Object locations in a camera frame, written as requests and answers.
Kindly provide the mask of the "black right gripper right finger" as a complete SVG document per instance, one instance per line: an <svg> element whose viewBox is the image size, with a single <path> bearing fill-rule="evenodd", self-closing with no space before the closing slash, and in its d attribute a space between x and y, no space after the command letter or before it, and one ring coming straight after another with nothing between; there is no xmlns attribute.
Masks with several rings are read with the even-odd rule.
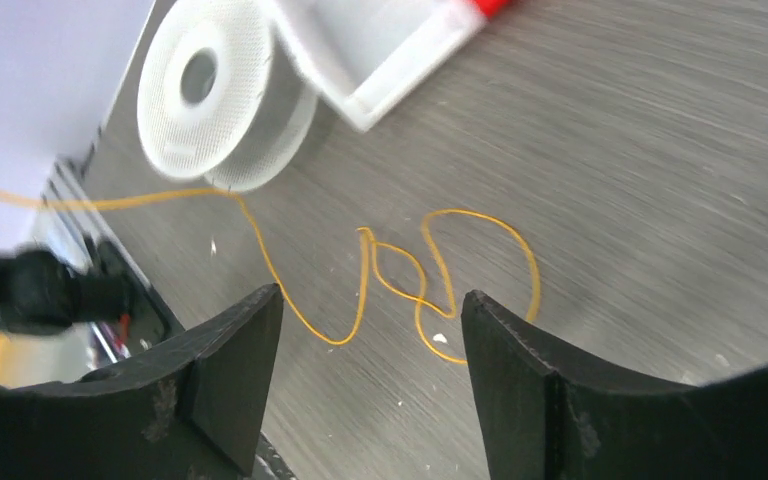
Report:
<svg viewBox="0 0 768 480"><path fill-rule="evenodd" d="M668 381L478 290L461 327L494 479L768 479L768 365L702 386Z"/></svg>

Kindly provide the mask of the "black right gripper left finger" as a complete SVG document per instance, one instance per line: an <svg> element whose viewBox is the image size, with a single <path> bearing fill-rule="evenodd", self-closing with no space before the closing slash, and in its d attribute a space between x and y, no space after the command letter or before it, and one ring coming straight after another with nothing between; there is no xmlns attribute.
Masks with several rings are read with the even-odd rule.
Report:
<svg viewBox="0 0 768 480"><path fill-rule="evenodd" d="M280 479L262 435L278 286L72 383L0 385L0 479Z"/></svg>

